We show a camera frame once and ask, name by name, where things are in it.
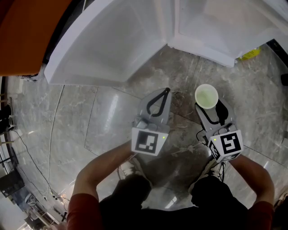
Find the sneaker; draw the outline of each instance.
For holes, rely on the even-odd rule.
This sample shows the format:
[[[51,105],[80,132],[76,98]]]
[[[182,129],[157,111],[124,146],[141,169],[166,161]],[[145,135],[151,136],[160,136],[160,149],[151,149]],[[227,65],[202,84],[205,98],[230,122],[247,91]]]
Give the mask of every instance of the sneaker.
[[[288,189],[287,189],[287,187],[286,187],[285,190],[284,190],[284,192],[280,195],[278,201],[276,202],[276,204],[275,204],[275,206],[274,206],[275,209],[276,209],[278,206],[280,206],[287,197],[288,197]]]
[[[147,177],[145,176],[141,165],[139,163],[139,161],[134,157],[126,162],[124,162],[121,166],[120,166],[123,174],[124,174],[124,178],[125,179],[127,176],[129,175],[139,175],[139,176],[143,176],[147,181],[149,181],[150,186],[152,187],[152,183],[150,180],[147,179]]]
[[[224,181],[224,168],[225,168],[226,164],[224,162],[221,163],[217,163],[216,160],[213,158],[212,160],[210,160],[204,170],[202,171],[201,175],[199,176],[198,180],[202,178],[205,178],[207,176],[213,176],[213,177],[217,177],[220,181]],[[191,194],[195,184],[197,183],[194,182],[190,185],[188,192]]]

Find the yellow object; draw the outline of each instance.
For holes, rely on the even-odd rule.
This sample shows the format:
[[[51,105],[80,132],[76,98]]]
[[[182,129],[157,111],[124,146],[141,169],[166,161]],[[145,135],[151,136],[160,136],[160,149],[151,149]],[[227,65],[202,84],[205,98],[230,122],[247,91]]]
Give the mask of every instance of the yellow object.
[[[244,54],[243,56],[239,57],[238,59],[241,61],[245,61],[245,60],[248,60],[250,58],[257,56],[258,54],[260,54],[260,48],[253,49],[249,51],[248,53]]]

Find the orange object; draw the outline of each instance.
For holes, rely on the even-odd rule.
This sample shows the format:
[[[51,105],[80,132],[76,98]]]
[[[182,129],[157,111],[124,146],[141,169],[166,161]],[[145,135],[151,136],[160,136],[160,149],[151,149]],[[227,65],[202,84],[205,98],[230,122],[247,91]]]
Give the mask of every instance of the orange object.
[[[0,76],[39,72],[50,38],[71,1],[0,0],[0,8],[5,6],[0,10]]]

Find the person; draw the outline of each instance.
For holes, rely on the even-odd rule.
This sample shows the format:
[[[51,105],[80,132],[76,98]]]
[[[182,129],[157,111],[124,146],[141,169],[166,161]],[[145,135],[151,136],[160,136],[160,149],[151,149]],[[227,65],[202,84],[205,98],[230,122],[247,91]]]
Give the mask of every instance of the person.
[[[284,192],[280,195],[274,206],[274,218],[272,228],[278,230],[287,230],[288,221],[286,220],[288,213],[288,188],[284,188]]]
[[[78,174],[68,206],[67,229],[270,229],[273,216],[274,185],[259,164],[240,155],[231,165],[256,193],[247,209],[223,183],[225,163],[211,160],[189,192],[195,205],[176,211],[142,209],[151,183],[133,158],[127,142],[92,160]],[[97,185],[121,166],[125,179],[113,194],[101,202]]]

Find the black cable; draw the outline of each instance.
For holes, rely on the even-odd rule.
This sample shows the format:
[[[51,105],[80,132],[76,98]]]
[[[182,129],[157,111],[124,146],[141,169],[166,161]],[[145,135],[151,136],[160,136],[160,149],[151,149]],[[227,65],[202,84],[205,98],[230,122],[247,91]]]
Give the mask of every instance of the black cable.
[[[48,186],[49,186],[49,188],[50,188],[50,190],[51,190],[51,193],[52,193],[52,195],[53,195],[53,191],[52,191],[52,189],[51,189],[50,184],[48,183],[47,179],[45,178],[45,176],[43,175],[43,173],[41,172],[41,170],[38,168],[38,166],[36,165],[35,161],[33,160],[31,154],[30,154],[29,151],[28,151],[27,145],[24,143],[24,141],[23,141],[23,139],[20,137],[19,133],[18,133],[18,132],[16,132],[16,133],[17,133],[17,135],[19,136],[19,138],[21,139],[23,145],[26,147],[27,153],[28,153],[29,156],[31,157],[32,162],[35,164],[36,168],[37,168],[38,171],[41,173],[41,175],[42,175],[42,177],[45,179],[45,181],[47,182],[47,184],[48,184]]]
[[[65,199],[65,200],[68,200],[68,201],[70,201],[69,199],[67,199],[67,198],[64,198],[64,197],[55,197],[55,199]]]
[[[70,201],[69,199],[64,198],[64,197],[55,197],[55,196],[54,196],[53,190],[52,190],[50,184],[49,184],[48,181],[46,180],[46,178],[45,178],[45,176],[43,175],[43,173],[41,172],[41,170],[37,167],[35,161],[33,160],[31,154],[30,154],[29,151],[28,151],[27,145],[24,143],[24,141],[23,141],[23,139],[20,137],[19,133],[18,133],[18,132],[16,132],[16,133],[17,133],[17,135],[19,136],[19,138],[21,139],[23,145],[26,147],[27,153],[28,153],[29,156],[31,157],[31,160],[32,160],[33,163],[35,164],[36,168],[37,168],[38,171],[41,173],[41,175],[42,175],[42,177],[45,179],[45,181],[47,182],[47,184],[48,184],[48,186],[49,186],[49,188],[50,188],[50,190],[51,190],[51,193],[52,193],[53,198],[55,198],[55,199],[61,198],[61,199],[66,199],[66,200]],[[38,190],[38,192],[43,196],[43,194],[39,191],[39,189],[38,189],[36,186],[35,186],[35,188],[36,188],[36,189]]]
[[[67,212],[67,209],[65,208],[65,202],[63,202],[64,203],[64,209],[65,209],[65,211]]]
[[[67,215],[67,212],[64,212],[64,215],[63,215],[61,222],[63,222],[65,220],[66,215]]]
[[[41,206],[42,206],[43,209],[45,209],[46,211],[48,211],[48,209],[46,209],[43,204],[41,204]]]
[[[199,141],[199,142],[201,142],[200,140],[199,140],[199,138],[198,138],[198,134],[200,133],[200,132],[202,132],[204,129],[202,129],[202,130],[200,130],[197,134],[196,134],[196,138],[197,138],[197,140]]]
[[[221,167],[222,167],[222,170],[223,170],[223,177],[222,177],[222,182],[224,183],[224,169],[225,169],[225,166],[226,166],[226,164],[224,163],[224,162],[221,162]]]
[[[41,194],[41,196],[43,196],[42,193],[45,193],[45,192],[41,192],[41,191],[36,187],[36,185],[35,185],[32,181],[29,180],[29,178],[27,177],[26,173],[24,172],[24,170],[23,170],[19,165],[18,165],[18,168],[21,169],[21,171],[22,171],[22,172],[24,173],[24,175],[26,176],[27,180],[38,190],[38,192]]]

